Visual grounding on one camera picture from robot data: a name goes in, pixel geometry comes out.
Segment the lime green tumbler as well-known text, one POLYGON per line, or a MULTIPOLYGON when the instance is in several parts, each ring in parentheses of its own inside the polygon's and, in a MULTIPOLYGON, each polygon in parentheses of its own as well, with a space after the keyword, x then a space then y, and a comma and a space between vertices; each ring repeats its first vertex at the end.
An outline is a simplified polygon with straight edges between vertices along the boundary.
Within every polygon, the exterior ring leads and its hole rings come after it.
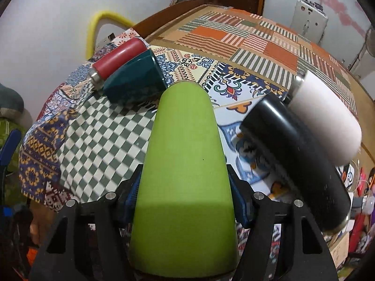
POLYGON ((142 168, 129 258, 137 271, 206 278, 237 263, 226 162, 208 93, 173 84, 161 96, 142 168))

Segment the dark green faceted cup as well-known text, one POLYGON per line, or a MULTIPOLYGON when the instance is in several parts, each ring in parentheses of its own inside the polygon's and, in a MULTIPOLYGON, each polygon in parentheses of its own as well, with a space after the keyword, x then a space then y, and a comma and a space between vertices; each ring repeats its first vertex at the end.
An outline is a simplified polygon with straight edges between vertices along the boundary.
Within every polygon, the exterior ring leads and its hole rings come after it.
POLYGON ((148 49, 122 65, 104 82, 103 94, 112 104, 134 104, 167 89, 153 51, 148 49))

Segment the green white checkered cloth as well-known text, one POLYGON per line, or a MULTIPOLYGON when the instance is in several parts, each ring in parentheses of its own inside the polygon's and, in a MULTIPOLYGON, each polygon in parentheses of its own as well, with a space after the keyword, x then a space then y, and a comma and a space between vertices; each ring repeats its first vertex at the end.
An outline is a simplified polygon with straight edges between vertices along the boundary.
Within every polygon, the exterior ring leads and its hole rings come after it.
POLYGON ((58 150, 61 183, 80 203, 96 201, 144 162, 157 100, 126 107, 94 94, 69 122, 58 150))

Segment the black thermos bottle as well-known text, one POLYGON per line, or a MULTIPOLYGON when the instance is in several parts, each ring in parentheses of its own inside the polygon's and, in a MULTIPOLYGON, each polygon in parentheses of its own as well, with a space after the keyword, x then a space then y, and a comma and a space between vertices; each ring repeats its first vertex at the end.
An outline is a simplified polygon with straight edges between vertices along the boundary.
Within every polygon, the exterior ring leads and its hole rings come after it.
POLYGON ((322 232, 337 233, 346 226, 351 200, 336 167, 308 127, 275 94, 254 105, 240 130, 297 192, 322 232))

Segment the red steel tumbler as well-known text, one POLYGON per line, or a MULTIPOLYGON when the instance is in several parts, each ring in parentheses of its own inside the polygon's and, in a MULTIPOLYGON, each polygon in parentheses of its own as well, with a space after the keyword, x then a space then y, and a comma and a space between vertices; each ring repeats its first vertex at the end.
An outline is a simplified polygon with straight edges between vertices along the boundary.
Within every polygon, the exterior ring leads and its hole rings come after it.
POLYGON ((102 89, 104 82, 110 75, 146 50, 147 46, 144 41, 134 37, 96 61, 88 73, 94 88, 96 90, 102 89))

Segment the white tumbler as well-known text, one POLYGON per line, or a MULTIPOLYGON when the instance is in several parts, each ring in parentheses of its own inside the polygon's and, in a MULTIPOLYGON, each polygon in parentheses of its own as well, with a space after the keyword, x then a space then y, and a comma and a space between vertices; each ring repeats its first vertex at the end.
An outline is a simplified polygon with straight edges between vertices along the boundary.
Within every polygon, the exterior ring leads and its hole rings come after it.
POLYGON ((335 166, 350 162, 362 141, 359 121, 316 75, 296 76, 284 103, 308 126, 335 166))

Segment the yellow foam tube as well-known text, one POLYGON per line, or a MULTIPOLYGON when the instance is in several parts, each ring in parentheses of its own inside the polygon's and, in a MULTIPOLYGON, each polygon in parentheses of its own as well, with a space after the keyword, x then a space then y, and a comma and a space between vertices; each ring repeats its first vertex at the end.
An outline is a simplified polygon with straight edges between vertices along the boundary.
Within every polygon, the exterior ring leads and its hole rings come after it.
POLYGON ((91 16, 86 29, 85 58, 90 59, 95 52, 97 37, 100 30, 105 26, 116 26, 126 29, 133 27, 135 23, 123 15, 110 10, 101 10, 91 16))

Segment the patterned colourful table cloth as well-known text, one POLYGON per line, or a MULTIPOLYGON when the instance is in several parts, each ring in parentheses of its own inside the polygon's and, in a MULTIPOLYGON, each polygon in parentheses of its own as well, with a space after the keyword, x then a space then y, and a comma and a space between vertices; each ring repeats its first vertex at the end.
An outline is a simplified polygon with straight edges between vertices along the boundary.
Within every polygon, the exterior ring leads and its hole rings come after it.
POLYGON ((74 197, 31 280, 336 280, 323 232, 350 198, 296 95, 214 75, 174 82, 140 44, 102 93, 38 125, 74 197))

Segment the standing electric fan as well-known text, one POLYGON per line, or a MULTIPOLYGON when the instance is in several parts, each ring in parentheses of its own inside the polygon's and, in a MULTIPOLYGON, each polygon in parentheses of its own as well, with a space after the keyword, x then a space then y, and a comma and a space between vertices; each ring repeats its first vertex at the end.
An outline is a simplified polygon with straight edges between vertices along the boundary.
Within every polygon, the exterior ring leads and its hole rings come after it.
POLYGON ((361 61, 363 58, 374 58, 374 27, 370 26, 365 34, 365 41, 362 46, 362 49, 355 57, 353 63, 350 65, 350 71, 354 71, 356 68, 360 66, 361 61))

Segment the orange striped patchwork bedspread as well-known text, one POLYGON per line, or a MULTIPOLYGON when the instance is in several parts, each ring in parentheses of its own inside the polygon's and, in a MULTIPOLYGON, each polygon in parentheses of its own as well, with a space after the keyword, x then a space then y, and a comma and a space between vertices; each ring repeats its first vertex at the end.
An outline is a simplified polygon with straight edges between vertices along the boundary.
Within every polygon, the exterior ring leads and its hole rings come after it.
POLYGON ((310 71, 357 113, 348 71, 317 44, 261 15, 206 6, 157 38, 229 60, 285 89, 297 72, 310 71))

